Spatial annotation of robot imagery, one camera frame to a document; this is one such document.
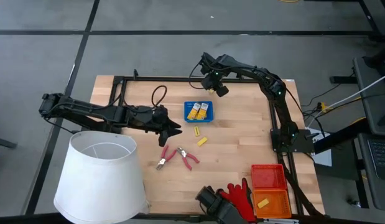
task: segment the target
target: glove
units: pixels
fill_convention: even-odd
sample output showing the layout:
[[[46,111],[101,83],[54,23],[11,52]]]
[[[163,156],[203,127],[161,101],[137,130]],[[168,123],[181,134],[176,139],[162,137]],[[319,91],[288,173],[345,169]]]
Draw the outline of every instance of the glove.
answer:
[[[250,198],[251,190],[248,186],[246,178],[242,179],[242,187],[237,184],[235,187],[233,184],[228,184],[228,194],[224,190],[220,190],[220,195],[234,204],[238,209],[239,214],[248,222],[255,222],[256,217],[253,212],[253,205]]]

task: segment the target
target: white lamp shade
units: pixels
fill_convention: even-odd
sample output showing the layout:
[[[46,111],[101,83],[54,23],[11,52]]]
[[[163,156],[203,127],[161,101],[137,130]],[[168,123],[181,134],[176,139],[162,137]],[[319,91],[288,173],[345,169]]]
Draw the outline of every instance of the white lamp shade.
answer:
[[[55,208],[77,224],[117,223],[147,212],[136,148],[131,137],[121,134],[74,134],[54,197]]]

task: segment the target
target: red pliers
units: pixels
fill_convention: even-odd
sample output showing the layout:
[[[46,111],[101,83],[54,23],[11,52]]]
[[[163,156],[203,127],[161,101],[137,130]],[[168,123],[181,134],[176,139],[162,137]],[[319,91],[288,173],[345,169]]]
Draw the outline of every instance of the red pliers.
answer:
[[[160,170],[163,167],[163,165],[165,164],[165,162],[169,161],[171,158],[173,158],[173,156],[175,155],[175,152],[177,152],[177,150],[174,149],[174,151],[168,157],[165,157],[166,151],[168,148],[169,148],[169,145],[165,145],[165,147],[163,148],[162,155],[160,156],[160,158],[162,158],[162,159],[159,161],[159,163],[156,166],[157,170]]]
[[[190,164],[188,164],[187,157],[193,159],[196,163],[199,163],[199,160],[198,160],[195,156],[193,156],[193,155],[191,155],[191,154],[185,152],[185,150],[182,149],[181,147],[178,147],[178,148],[177,148],[177,152],[179,152],[179,153],[181,154],[182,160],[184,161],[185,166],[186,166],[189,170],[192,170],[192,167],[191,167]]]

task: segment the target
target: blue tray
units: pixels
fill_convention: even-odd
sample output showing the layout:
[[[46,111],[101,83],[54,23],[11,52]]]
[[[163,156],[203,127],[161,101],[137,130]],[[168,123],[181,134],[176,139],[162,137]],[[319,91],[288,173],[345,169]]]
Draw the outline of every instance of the blue tray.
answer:
[[[206,119],[203,119],[203,120],[189,120],[187,117],[188,117],[188,114],[190,113],[190,111],[192,110],[193,108],[193,105],[195,103],[206,103],[209,105],[209,108],[207,109],[206,111]],[[214,120],[214,109],[213,109],[213,102],[211,101],[185,101],[184,102],[184,120],[188,123],[208,123],[210,121],[213,121]]]

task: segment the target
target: wooden tabletop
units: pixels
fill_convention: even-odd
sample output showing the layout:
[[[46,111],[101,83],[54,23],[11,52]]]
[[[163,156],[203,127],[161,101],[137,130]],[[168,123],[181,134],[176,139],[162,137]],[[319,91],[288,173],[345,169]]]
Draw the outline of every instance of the wooden tabletop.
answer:
[[[91,103],[107,105],[112,82],[113,76],[97,76]],[[284,82],[298,101],[295,82],[293,80]],[[243,177],[246,177],[252,186],[250,178],[252,164],[277,164],[269,134],[271,129],[269,104],[258,84],[226,83],[230,92],[220,98],[216,93],[193,89],[187,82],[128,81],[125,100],[129,105],[150,106],[151,94],[158,85],[167,86],[167,94],[161,104],[168,109],[169,118],[180,124],[183,131],[182,134],[168,139],[168,153],[180,146],[196,156],[200,163],[196,164],[188,159],[192,166],[192,171],[189,171],[184,166],[181,155],[176,154],[158,171],[155,168],[162,152],[162,148],[158,145],[158,136],[136,129],[123,129],[123,134],[132,136],[137,142],[151,213],[201,214],[203,212],[195,196],[203,186],[226,189],[228,183],[240,184]],[[157,101],[163,92],[163,89],[158,90],[154,101]],[[214,121],[185,122],[184,101],[212,101],[215,111]],[[292,120],[303,129],[303,117],[288,94],[286,102]],[[194,135],[194,126],[199,127],[199,137]],[[204,136],[208,141],[198,147],[197,142]],[[301,153],[294,153],[294,160],[300,188],[315,208],[324,213],[313,162]],[[292,213],[297,213],[292,188],[288,186],[288,189]]]

